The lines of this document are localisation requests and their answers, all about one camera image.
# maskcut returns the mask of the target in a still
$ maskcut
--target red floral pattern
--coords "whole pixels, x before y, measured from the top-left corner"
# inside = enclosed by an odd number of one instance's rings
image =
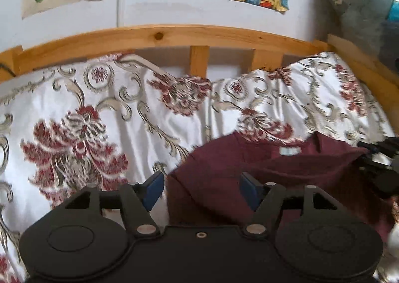
[[[108,74],[103,67],[96,67],[91,70],[91,78],[98,84],[107,80]]]
[[[338,74],[338,79],[341,82],[341,97],[347,100],[348,109],[355,111],[359,116],[366,115],[366,98],[364,92],[351,70],[337,64],[335,70]]]
[[[4,276],[8,270],[8,259],[5,255],[0,256],[0,275]]]
[[[272,120],[265,113],[250,108],[242,111],[238,119],[238,132],[251,142],[267,140],[292,144],[300,141],[293,138],[293,128],[290,124],[282,124],[281,121]]]
[[[259,4],[259,6],[265,7],[265,8],[273,8],[273,4],[271,2],[269,2],[269,1],[261,2]]]
[[[244,91],[244,88],[241,86],[241,84],[239,82],[233,82],[230,85],[230,89],[235,94],[241,94]]]
[[[197,76],[171,78],[154,72],[158,80],[147,81],[162,92],[160,99],[174,114],[192,116],[212,89],[211,82]]]
[[[89,183],[103,190],[126,183],[128,161],[115,155],[116,145],[106,142],[106,126],[91,105],[69,111],[61,124],[39,120],[33,135],[38,144],[21,142],[25,160],[37,166],[29,181],[56,207]]]
[[[281,79],[284,84],[291,86],[293,80],[291,78],[291,68],[277,68],[267,75],[270,79]]]
[[[0,255],[0,283],[19,283],[5,254]]]

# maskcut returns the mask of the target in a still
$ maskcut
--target circular pad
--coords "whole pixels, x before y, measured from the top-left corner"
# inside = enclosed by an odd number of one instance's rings
[[[349,280],[372,274],[383,245],[364,223],[341,225],[293,221],[277,231],[275,246],[295,269],[319,280]]]
[[[77,252],[89,247],[94,241],[94,233],[80,225],[66,225],[54,229],[49,236],[48,243],[59,252]]]
[[[86,209],[49,213],[28,228],[19,243],[27,268],[65,279],[105,270],[127,246],[126,232],[119,224]]]

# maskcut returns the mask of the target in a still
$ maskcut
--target white satin fabric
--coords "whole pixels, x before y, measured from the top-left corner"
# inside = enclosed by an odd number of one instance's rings
[[[197,146],[235,130],[249,141],[287,145],[315,131],[351,145],[394,136],[369,90],[326,52],[214,83],[112,55],[1,84],[0,115],[0,280],[7,283],[27,278],[19,235],[88,183],[115,189],[167,174]],[[151,215],[167,224],[165,194]],[[393,233],[393,254],[398,243]],[[394,266],[386,268],[386,279],[399,279]]]

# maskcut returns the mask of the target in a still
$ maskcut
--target wood knot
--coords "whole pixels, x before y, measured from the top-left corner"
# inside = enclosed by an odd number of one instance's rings
[[[157,41],[161,41],[161,40],[164,38],[164,34],[161,33],[161,32],[158,32],[158,33],[156,33],[156,34],[154,35],[154,37],[155,37],[155,39],[156,39]]]

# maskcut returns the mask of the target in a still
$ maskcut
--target black cable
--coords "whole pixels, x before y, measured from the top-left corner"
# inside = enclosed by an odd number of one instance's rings
[[[7,67],[4,63],[1,63],[1,62],[0,62],[0,69],[7,71],[14,78],[17,76],[9,67]]]

